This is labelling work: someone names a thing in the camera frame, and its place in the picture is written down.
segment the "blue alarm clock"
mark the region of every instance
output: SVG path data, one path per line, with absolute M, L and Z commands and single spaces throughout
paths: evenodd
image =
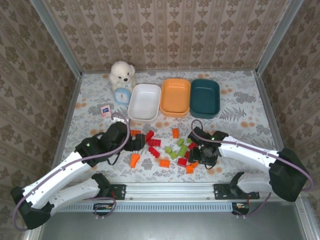
M 129 89 L 121 87 L 121 88 L 117 88 L 114 91 L 114 99 L 115 99 L 115 102 L 118 104 L 128 106 L 130 102 L 130 98 L 131 98 L 131 92 Z

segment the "floral tablecloth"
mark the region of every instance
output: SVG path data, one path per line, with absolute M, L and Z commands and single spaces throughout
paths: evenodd
M 204 130 L 211 134 L 220 130 L 255 146 L 275 148 L 252 71 L 141 72 L 135 76 L 138 84 L 149 83 L 160 87 L 168 78 L 184 78 L 189 81 L 205 78 L 216 81 L 220 85 L 221 110 L 215 118 L 201 120 Z M 84 74 L 64 147 L 63 160 L 74 151 L 82 139 L 108 129 L 112 123 L 111 119 L 103 119 L 100 110 L 100 107 L 108 104 L 112 112 L 127 115 L 127 107 L 115 103 L 113 99 L 107 74 Z M 172 128 L 179 128 L 180 137 L 186 140 L 193 119 L 190 113 L 184 118 L 165 117 L 159 110 L 154 124 L 130 125 L 132 130 L 141 130 L 144 134 L 153 130 L 153 138 L 162 141 L 162 147 L 157 147 L 160 158 L 170 160 L 170 156 L 165 153 L 165 147 L 169 146 L 177 152 L 179 150 L 177 139 L 172 138 Z M 240 171 L 257 172 L 238 160 L 222 157 L 210 170 L 205 169 L 204 165 L 198 165 L 193 174 L 186 174 L 186 169 L 176 164 L 177 158 L 171 160 L 170 168 L 162 168 L 159 166 L 160 159 L 154 158 L 148 152 L 147 145 L 140 154 L 141 158 L 135 168 L 130 167 L 131 153 L 122 151 L 114 166 L 108 165 L 107 162 L 99 163 L 74 181 L 84 181 L 97 172 L 103 173 L 111 183 L 226 182 Z

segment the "rectangular bowl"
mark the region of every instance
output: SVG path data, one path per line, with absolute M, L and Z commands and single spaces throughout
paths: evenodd
M 138 84 L 133 88 L 128 117 L 137 124 L 151 124 L 158 116 L 161 88 L 154 84 Z
M 162 84 L 160 109 L 163 115 L 183 118 L 189 112 L 190 82 L 182 78 L 168 78 Z
M 191 84 L 190 113 L 199 119 L 212 119 L 220 111 L 220 86 L 216 81 L 196 79 Z

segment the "teddy bear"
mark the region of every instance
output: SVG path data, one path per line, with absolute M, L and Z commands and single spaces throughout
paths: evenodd
M 109 75 L 110 82 L 112 83 L 113 92 L 116 89 L 125 88 L 132 93 L 132 90 L 137 85 L 137 81 L 134 74 L 134 66 L 129 65 L 125 61 L 115 62 L 111 67 L 111 72 Z

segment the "orange tray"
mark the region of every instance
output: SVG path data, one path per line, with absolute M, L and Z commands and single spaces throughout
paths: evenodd
M 189 112 L 191 84 L 182 78 L 168 78 L 162 84 L 160 109 L 163 115 L 183 118 Z

